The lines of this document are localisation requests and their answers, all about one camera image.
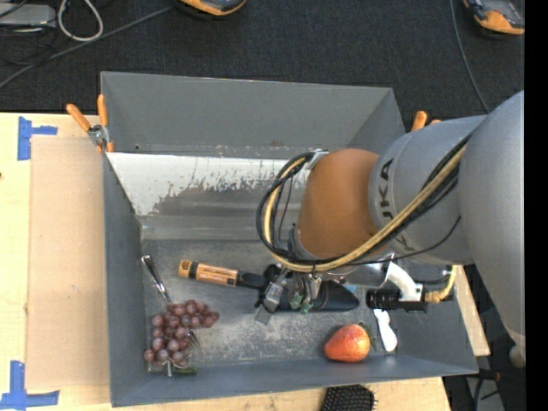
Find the black carpet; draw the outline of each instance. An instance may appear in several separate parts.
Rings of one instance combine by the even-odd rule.
[[[0,32],[0,111],[64,113],[74,103],[96,114],[99,76],[109,70],[386,86],[409,130],[417,110],[442,120],[485,114],[525,86],[525,35],[482,32],[462,0],[248,0],[213,21],[171,0],[92,1],[104,21],[99,40],[81,43],[58,29]],[[525,14],[525,0],[510,1]],[[28,2],[57,9],[61,0]],[[81,0],[64,20],[76,35],[97,27]],[[472,271],[469,278],[481,286]],[[481,303],[485,291],[474,296]],[[492,346],[494,359],[509,350],[503,338]],[[525,409],[524,371],[511,379],[500,385],[505,407]],[[453,403],[457,390],[448,388]]]

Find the yellow cable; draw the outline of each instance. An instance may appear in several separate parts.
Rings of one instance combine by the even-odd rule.
[[[420,192],[409,202],[389,223],[387,223],[382,229],[380,229],[371,239],[357,247],[354,251],[341,256],[338,259],[334,259],[331,262],[327,262],[319,265],[301,265],[290,262],[283,257],[271,252],[272,256],[281,265],[289,268],[292,271],[297,272],[312,272],[312,271],[329,271],[338,268],[339,266],[347,265],[352,261],[358,259],[360,256],[377,246],[386,236],[388,236],[394,229],[400,226],[400,224],[409,216],[415,209],[420,206],[435,190],[436,188],[447,178],[450,172],[456,168],[461,161],[464,152],[466,151],[466,145],[464,145],[459,151],[451,157],[449,162],[432,178],[432,180],[426,184],[426,186],[420,190]],[[283,178],[286,176],[296,165],[302,163],[304,158],[299,158],[292,163],[281,175]],[[269,197],[265,207],[265,219],[263,221],[263,230],[265,232],[265,238],[271,243],[271,229],[270,218],[272,214],[272,207],[276,200],[278,189],[281,185],[275,188],[275,193],[272,193]]]
[[[449,280],[447,281],[447,284],[445,285],[445,288],[440,289],[438,291],[432,291],[425,294],[425,302],[426,303],[439,303],[440,301],[445,300],[445,297],[449,294],[451,291],[451,288],[453,287],[453,284],[455,283],[455,275],[456,275],[456,265],[451,266],[451,273],[449,276]]]

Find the grapes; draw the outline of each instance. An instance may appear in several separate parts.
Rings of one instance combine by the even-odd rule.
[[[170,358],[170,352],[168,352],[165,348],[162,348],[156,353],[156,360],[158,362],[165,362]]]
[[[152,337],[153,338],[161,338],[164,336],[164,328],[163,327],[155,327],[152,329]]]
[[[187,312],[187,309],[185,308],[185,305],[177,305],[175,309],[173,309],[173,313],[177,317],[182,317]]]
[[[151,346],[143,352],[149,366],[161,367],[167,360],[177,366],[186,366],[192,353],[195,330],[210,328],[219,320],[203,301],[188,300],[170,303],[162,313],[151,316]]]
[[[211,315],[207,315],[202,319],[202,325],[204,327],[210,328],[213,326],[213,323],[215,323],[215,320]]]
[[[143,353],[143,358],[145,358],[146,362],[153,362],[156,359],[156,354],[154,353],[154,350],[148,348],[145,350],[145,353]]]
[[[154,338],[152,340],[152,349],[153,350],[161,350],[164,348],[165,340],[163,338]]]
[[[152,325],[154,327],[162,327],[164,325],[164,317],[162,315],[153,315]]]
[[[170,340],[170,341],[168,342],[167,349],[168,349],[170,352],[176,352],[177,350],[179,350],[179,342],[178,342],[176,339]]]

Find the cardboard sheet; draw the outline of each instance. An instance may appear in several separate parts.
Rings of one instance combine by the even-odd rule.
[[[108,384],[101,156],[33,137],[26,387]]]

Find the gray bin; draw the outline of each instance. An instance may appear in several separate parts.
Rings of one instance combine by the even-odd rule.
[[[425,313],[392,311],[398,347],[385,353],[364,288],[355,289],[360,306],[353,311],[276,313],[264,325],[255,321],[257,291],[177,276],[182,259],[261,274],[272,257],[254,230],[255,210],[277,166],[317,148],[382,152],[405,132],[391,89],[103,72],[101,91],[116,145],[103,163],[113,406],[478,371],[456,300]],[[261,162],[251,178],[257,181],[249,181],[248,170],[247,181],[221,187],[234,183],[222,183],[223,175],[238,172],[219,166],[242,160]],[[205,166],[202,182],[183,175],[181,166],[193,162]],[[207,179],[210,187],[191,187]],[[287,223],[297,214],[291,205]],[[198,330],[195,375],[146,370],[149,318],[164,310],[164,301],[139,265],[144,254],[153,257],[175,302],[194,298],[220,313],[211,329]],[[433,265],[408,267],[415,275],[439,275]],[[360,363],[328,361],[327,337],[358,321],[372,327],[376,349]]]

